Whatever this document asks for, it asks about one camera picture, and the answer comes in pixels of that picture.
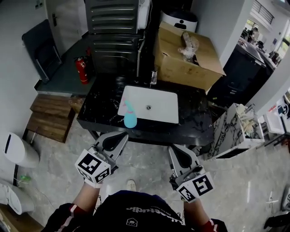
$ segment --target white shoe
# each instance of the white shoe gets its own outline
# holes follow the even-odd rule
[[[134,180],[130,179],[127,181],[126,190],[136,192],[136,183]]]

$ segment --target table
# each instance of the table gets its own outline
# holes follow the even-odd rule
[[[212,119],[204,90],[158,80],[151,88],[178,95],[179,124],[138,119],[137,126],[128,129],[124,117],[117,114],[126,85],[150,87],[132,78],[109,74],[99,75],[93,84],[77,120],[95,139],[98,138],[96,131],[126,131],[129,141],[157,145],[205,146],[213,140]]]

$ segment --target plastic bag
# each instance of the plastic bag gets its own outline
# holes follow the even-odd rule
[[[189,36],[187,32],[182,34],[186,48],[179,48],[178,51],[184,55],[183,60],[193,62],[193,57],[198,50],[199,41],[194,36]]]

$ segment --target red fire extinguisher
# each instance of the red fire extinguisher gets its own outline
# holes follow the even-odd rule
[[[78,57],[76,59],[76,66],[77,66],[77,72],[80,74],[80,79],[82,84],[88,84],[88,76],[86,71],[86,62],[84,60],[84,57]]]

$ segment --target marble floor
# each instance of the marble floor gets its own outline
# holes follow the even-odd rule
[[[35,169],[19,168],[20,175],[32,178],[19,185],[35,202],[30,213],[45,225],[59,205],[72,202],[83,179],[74,163],[94,139],[73,121],[65,144],[37,135],[34,146],[40,153]],[[169,184],[166,147],[129,142],[117,160],[119,169],[104,181],[101,199],[126,188],[129,179],[137,190],[161,196],[173,210],[183,212],[183,202]],[[211,172],[216,189],[202,198],[212,218],[223,220],[229,232],[262,232],[265,220],[280,209],[284,187],[290,181],[290,154],[286,147],[268,146],[250,150],[229,160],[203,161]]]

